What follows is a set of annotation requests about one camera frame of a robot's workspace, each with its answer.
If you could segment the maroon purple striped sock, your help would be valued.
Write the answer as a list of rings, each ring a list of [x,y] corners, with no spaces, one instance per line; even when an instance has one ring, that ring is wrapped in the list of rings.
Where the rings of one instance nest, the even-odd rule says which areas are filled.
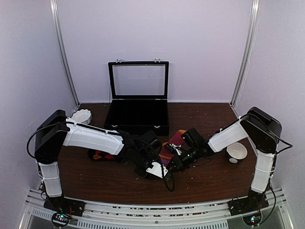
[[[174,157],[175,151],[170,146],[170,144],[174,143],[175,145],[183,146],[185,144],[185,140],[182,135],[186,133],[186,130],[178,130],[169,140],[168,142],[164,142],[162,144],[162,149],[159,153],[159,157],[166,167],[168,167],[170,161]]]

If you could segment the black red orange argyle sock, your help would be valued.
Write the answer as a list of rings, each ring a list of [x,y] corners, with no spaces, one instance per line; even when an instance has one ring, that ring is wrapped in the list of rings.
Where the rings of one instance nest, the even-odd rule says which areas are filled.
[[[93,161],[108,161],[108,160],[115,161],[115,160],[117,160],[117,157],[115,155],[111,155],[109,153],[99,151],[99,150],[89,149],[87,155],[88,155],[89,159],[91,159]]]

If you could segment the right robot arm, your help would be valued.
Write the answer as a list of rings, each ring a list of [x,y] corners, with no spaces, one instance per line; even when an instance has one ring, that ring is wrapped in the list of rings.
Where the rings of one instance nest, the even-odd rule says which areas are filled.
[[[170,104],[170,131],[195,127],[208,138],[223,126],[235,120],[235,114],[227,104]],[[248,156],[239,165],[230,164],[220,152],[204,165],[176,176],[176,190],[167,197],[171,204],[196,203],[246,196],[254,176],[256,155],[254,145],[248,139],[240,141],[248,150]]]

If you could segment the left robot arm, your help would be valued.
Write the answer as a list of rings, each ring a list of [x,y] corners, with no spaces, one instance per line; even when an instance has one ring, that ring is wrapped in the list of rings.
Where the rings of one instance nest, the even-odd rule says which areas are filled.
[[[157,157],[160,148],[153,132],[144,136],[130,135],[124,131],[105,130],[82,124],[66,116],[65,111],[56,110],[29,137],[34,141],[34,153],[30,154],[43,183],[49,202],[58,212],[64,212],[69,204],[63,197],[58,157],[63,147],[72,153],[65,165],[73,172],[84,170],[85,180],[76,184],[67,183],[68,192],[74,198],[121,204],[163,204],[165,195],[161,191],[161,179],[165,173]],[[105,152],[116,159],[130,160],[135,164],[136,173],[143,178],[155,177],[147,185],[128,181],[128,172],[117,171],[116,165],[101,168],[93,174],[87,162],[77,159],[77,155],[88,152]]]

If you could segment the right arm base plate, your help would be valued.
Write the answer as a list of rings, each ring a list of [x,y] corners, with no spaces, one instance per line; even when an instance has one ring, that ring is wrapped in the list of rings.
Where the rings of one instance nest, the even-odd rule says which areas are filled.
[[[263,199],[259,204],[251,204],[248,197],[245,198],[233,198],[228,201],[228,208],[231,216],[249,213],[252,211],[258,211],[261,208],[266,208],[269,203],[266,199]]]

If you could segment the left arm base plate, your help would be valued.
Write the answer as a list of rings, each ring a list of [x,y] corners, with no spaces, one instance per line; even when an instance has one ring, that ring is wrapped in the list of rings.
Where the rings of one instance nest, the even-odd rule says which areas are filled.
[[[68,198],[50,198],[44,202],[45,208],[64,213],[68,216],[81,217],[84,211],[85,203],[79,200]]]

